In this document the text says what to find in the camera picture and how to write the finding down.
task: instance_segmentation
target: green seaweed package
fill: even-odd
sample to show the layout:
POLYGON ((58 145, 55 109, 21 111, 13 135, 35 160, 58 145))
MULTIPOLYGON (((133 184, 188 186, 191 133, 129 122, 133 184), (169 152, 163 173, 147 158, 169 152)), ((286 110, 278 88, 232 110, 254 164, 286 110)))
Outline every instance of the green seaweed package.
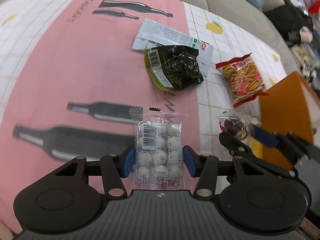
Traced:
POLYGON ((170 45, 147 49, 146 69, 153 82, 162 90, 183 90, 203 81, 196 60, 199 51, 184 45, 170 45))

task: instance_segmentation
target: yellow lemon print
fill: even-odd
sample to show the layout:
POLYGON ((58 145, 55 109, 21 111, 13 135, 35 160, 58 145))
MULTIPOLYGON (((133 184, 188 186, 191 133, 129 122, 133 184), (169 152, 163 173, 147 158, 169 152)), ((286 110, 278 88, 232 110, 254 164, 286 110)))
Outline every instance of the yellow lemon print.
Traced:
POLYGON ((213 33, 217 33, 217 34, 222 34, 223 33, 223 29, 220 26, 220 24, 215 22, 215 21, 207 23, 205 25, 205 27, 206 27, 207 30, 212 31, 213 33))
POLYGON ((6 24, 7 22, 10 22, 12 19, 14 19, 16 17, 15 14, 10 15, 9 17, 7 17, 4 22, 2 23, 2 25, 6 24))
POLYGON ((279 57, 276 54, 272 54, 272 56, 273 56, 273 59, 275 60, 275 62, 279 61, 279 57))
POLYGON ((269 78, 269 82, 270 82, 271 86, 276 84, 272 78, 269 78))

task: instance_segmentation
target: snack wrapper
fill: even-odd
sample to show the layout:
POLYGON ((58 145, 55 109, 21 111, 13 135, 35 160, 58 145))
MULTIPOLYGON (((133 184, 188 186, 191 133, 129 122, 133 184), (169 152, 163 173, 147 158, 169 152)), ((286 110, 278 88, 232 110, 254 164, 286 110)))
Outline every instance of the snack wrapper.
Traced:
POLYGON ((198 51, 196 58, 201 73, 205 76, 208 75, 213 54, 212 45, 151 19, 144 19, 132 49, 147 50, 163 45, 186 45, 196 49, 198 51))
POLYGON ((165 91, 183 90, 203 81, 198 61, 199 52, 184 45, 170 45, 146 50, 146 70, 157 87, 165 91))
POLYGON ((234 107, 253 101, 257 96, 268 95, 251 54, 235 57, 227 62, 217 63, 216 68, 220 69, 230 79, 234 107))

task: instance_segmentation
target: blue gripper pad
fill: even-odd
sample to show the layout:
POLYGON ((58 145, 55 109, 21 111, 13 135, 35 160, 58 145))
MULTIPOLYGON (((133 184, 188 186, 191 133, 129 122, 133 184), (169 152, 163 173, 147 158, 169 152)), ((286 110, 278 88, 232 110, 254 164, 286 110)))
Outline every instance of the blue gripper pad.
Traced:
POLYGON ((200 177, 203 168, 203 165, 200 162, 200 156, 189 145, 185 145, 182 151, 183 161, 190 176, 193 178, 200 177))
POLYGON ((127 150, 129 151, 129 153, 124 159, 123 167, 121 169, 121 174, 120 174, 121 177, 128 177, 134 165, 136 148, 132 147, 131 149, 129 148, 127 150))
POLYGON ((261 142, 262 144, 264 144, 269 148, 277 147, 278 142, 271 133, 268 133, 267 131, 255 125, 253 125, 253 128, 254 128, 254 138, 257 141, 261 142))

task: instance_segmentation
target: table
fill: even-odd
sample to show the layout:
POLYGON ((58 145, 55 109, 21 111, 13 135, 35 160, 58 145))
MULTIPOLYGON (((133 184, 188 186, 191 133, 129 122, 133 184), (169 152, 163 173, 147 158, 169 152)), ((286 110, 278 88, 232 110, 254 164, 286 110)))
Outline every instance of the table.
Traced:
MULTIPOLYGON (((218 140, 217 117, 233 108, 232 94, 215 63, 252 52, 267 88, 286 76, 273 49, 198 7, 177 0, 115 0, 141 2, 173 17, 126 8, 120 9, 135 19, 92 14, 102 1, 9 0, 0 5, 0 219, 15 232, 20 226, 12 210, 14 197, 64 162, 12 138, 16 125, 44 130, 63 125, 132 135, 130 123, 99 121, 67 111, 67 104, 106 101, 168 111, 169 101, 171 111, 188 115, 183 144, 230 160, 218 140), (143 53, 131 50, 146 17, 214 46, 209 74, 200 86, 164 93, 153 85, 143 53)), ((192 189, 195 183, 186 178, 186 188, 192 189)), ((217 187, 221 190, 226 183, 218 181, 217 187)), ((131 180, 124 184, 132 187, 131 180)), ((101 190, 98 178, 90 179, 90 185, 101 190)))

